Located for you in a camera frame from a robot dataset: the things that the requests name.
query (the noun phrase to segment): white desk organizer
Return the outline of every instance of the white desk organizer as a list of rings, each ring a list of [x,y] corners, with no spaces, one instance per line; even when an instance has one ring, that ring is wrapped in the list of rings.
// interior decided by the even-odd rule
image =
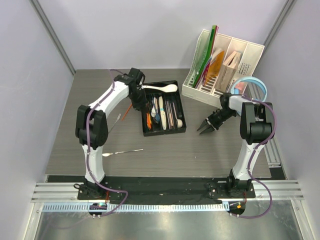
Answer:
[[[194,83],[194,77],[196,75],[196,65],[204,52],[206,45],[206,40],[210,37],[210,31],[203,30],[200,34],[198,41],[196,43],[195,53],[193,57],[192,66],[188,76],[186,77],[182,85],[182,95],[198,100],[205,104],[212,105],[217,108],[221,108],[219,97],[222,92],[215,89],[215,84],[217,78],[210,81],[206,86],[199,84],[198,88],[192,88]],[[263,45],[256,44],[249,41],[244,41],[232,36],[227,36],[218,33],[214,41],[213,48],[221,48],[226,53],[224,58],[228,57],[233,51],[242,53],[241,61],[239,67],[233,76],[232,82],[236,81],[238,78],[245,76],[252,76],[259,59],[264,50]]]

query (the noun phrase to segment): book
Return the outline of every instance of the book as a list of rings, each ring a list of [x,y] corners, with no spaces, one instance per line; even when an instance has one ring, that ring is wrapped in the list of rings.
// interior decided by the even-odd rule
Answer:
[[[205,86],[210,80],[217,77],[223,63],[225,51],[217,48],[211,55],[211,61],[204,75],[203,85]]]
[[[239,63],[241,60],[241,53],[237,51],[233,51],[230,56],[223,62],[221,67],[220,74],[215,83],[215,89],[226,92],[230,82],[233,80],[233,76],[235,75]]]
[[[222,83],[222,79],[224,78],[224,75],[226,73],[226,70],[227,70],[227,66],[231,63],[231,61],[234,59],[235,55],[236,55],[236,51],[233,51],[223,62],[222,66],[221,66],[221,69],[220,69],[220,72],[219,72],[219,75],[218,75],[218,78],[216,80],[216,83],[215,83],[215,89],[220,89],[221,88],[221,83]]]
[[[211,33],[210,33],[210,38],[209,38],[209,42],[207,44],[207,48],[204,49],[203,51],[203,57],[199,63],[201,63],[201,67],[198,69],[197,67],[200,66],[200,64],[197,64],[197,67],[196,67],[196,76],[194,77],[194,82],[193,82],[193,85],[192,87],[195,88],[197,83],[199,82],[200,78],[201,78],[201,75],[205,69],[205,65],[206,63],[208,62],[208,59],[210,58],[210,56],[212,55],[212,51],[213,51],[213,47],[214,47],[214,40],[215,40],[215,36],[217,35],[217,32],[218,32],[218,26],[217,25],[213,25],[212,26],[212,29],[211,29]]]

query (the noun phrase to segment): gray table surface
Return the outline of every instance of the gray table surface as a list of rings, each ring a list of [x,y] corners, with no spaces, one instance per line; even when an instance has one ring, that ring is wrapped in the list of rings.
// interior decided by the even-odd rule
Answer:
[[[145,69],[146,83],[177,80],[179,90],[188,69]],[[78,107],[89,105],[111,84],[107,70],[77,70],[56,135],[46,173],[49,175],[84,175],[84,152],[75,137]],[[226,177],[235,165],[241,149],[240,118],[232,117],[219,131],[199,135],[197,128],[214,107],[181,96],[186,132],[144,137],[141,113],[130,110],[124,121],[118,121],[103,147],[104,153],[144,149],[104,158],[107,176],[131,177]],[[125,113],[130,99],[124,99],[107,119],[109,128],[119,113]],[[256,161],[253,175],[270,177],[265,152]]]

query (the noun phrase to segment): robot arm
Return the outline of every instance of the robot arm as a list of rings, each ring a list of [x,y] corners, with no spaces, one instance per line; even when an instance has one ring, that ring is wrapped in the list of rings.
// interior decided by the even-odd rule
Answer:
[[[77,111],[75,135],[79,138],[84,151],[84,157],[88,154],[88,145],[90,145],[89,165],[91,173],[99,183],[103,183],[105,172],[103,169],[103,145],[108,138],[107,117],[110,112],[118,105],[118,103],[129,97],[134,109],[142,111],[147,106],[147,98],[143,90],[142,83],[145,80],[145,75],[138,69],[132,68],[127,75],[118,75],[114,79],[114,86],[102,94],[96,101],[89,106],[81,105]],[[90,143],[87,142],[87,127],[86,121],[89,111],[98,104],[91,117],[93,123],[89,124],[90,128]],[[88,169],[85,173],[85,185],[91,189],[97,189],[95,182],[92,179]]]
[[[224,93],[220,97],[220,103],[222,108],[208,116],[198,130],[206,127],[200,134],[217,131],[227,119],[232,116],[235,117],[237,112],[241,113],[240,136],[242,147],[238,160],[227,179],[227,188],[230,192],[248,191],[251,184],[251,177],[247,170],[250,157],[256,146],[270,136],[274,127],[274,119],[265,106],[243,98],[241,95]],[[251,171],[264,146],[262,144],[256,149],[256,154],[250,164]]]

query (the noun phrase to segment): white wall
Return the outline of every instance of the white wall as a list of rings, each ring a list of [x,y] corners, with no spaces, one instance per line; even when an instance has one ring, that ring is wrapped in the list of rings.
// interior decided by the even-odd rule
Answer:
[[[39,0],[76,69],[189,68],[202,29],[262,44],[285,0]]]
[[[320,232],[320,2],[296,1],[255,75],[268,88],[286,173],[298,179]]]
[[[0,238],[15,240],[44,178],[72,75],[29,1],[0,2]]]

